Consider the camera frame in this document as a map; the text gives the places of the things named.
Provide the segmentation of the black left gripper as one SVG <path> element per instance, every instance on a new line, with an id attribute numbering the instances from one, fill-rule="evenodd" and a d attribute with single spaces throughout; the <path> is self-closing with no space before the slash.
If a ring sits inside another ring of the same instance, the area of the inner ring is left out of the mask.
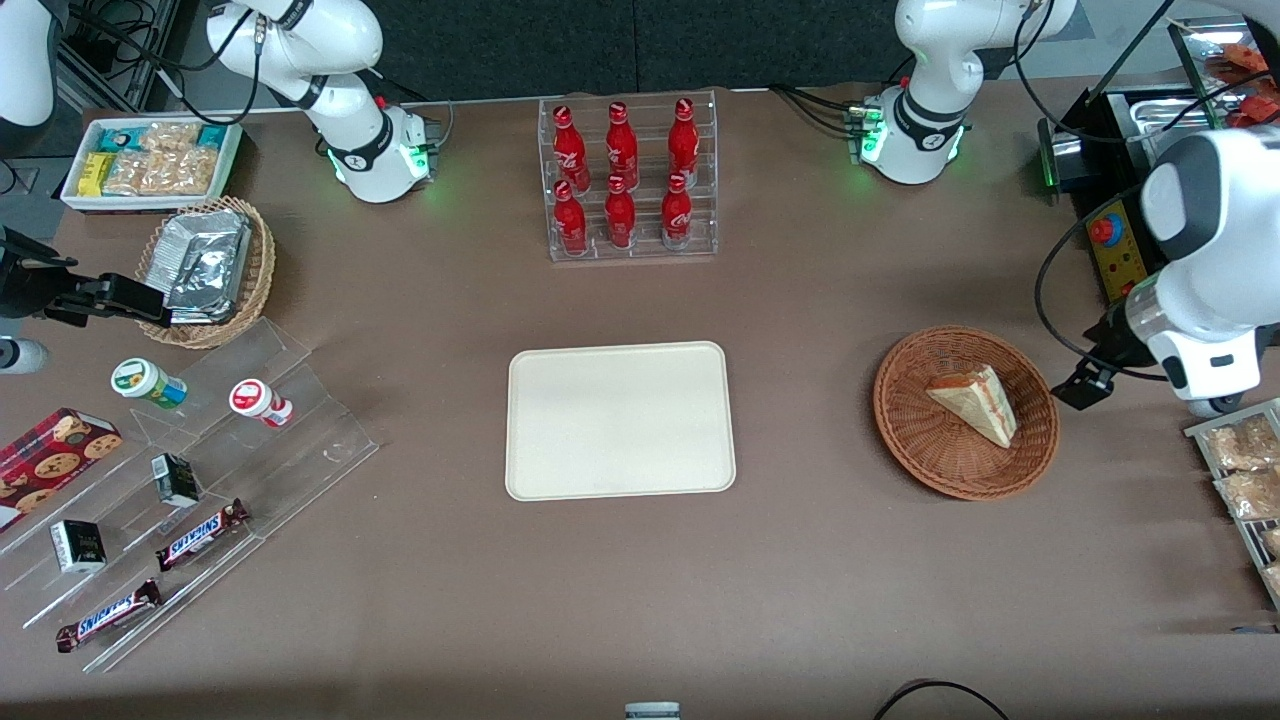
<path id="1" fill-rule="evenodd" d="M 1068 382 L 1051 389 L 1055 398 L 1075 410 L 1087 410 L 1103 400 L 1103 391 L 1114 391 L 1114 373 L 1119 369 L 1143 369 L 1157 364 L 1146 342 L 1130 328 L 1125 299 L 1106 309 L 1088 329 L 1088 341 L 1092 342 L 1088 350 L 1091 359 L 1083 357 Z"/>

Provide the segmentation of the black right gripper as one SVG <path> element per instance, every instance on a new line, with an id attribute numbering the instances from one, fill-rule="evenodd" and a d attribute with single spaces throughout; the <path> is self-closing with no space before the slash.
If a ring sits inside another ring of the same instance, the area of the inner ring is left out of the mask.
<path id="1" fill-rule="evenodd" d="M 38 316 L 86 327 L 96 314 L 93 296 L 81 292 L 88 279 L 70 272 L 79 264 L 18 231 L 3 229 L 1 314 L 19 320 Z M 160 328 L 172 325 L 166 295 L 124 275 L 100 275 L 95 305 L 108 316 L 125 316 Z"/>

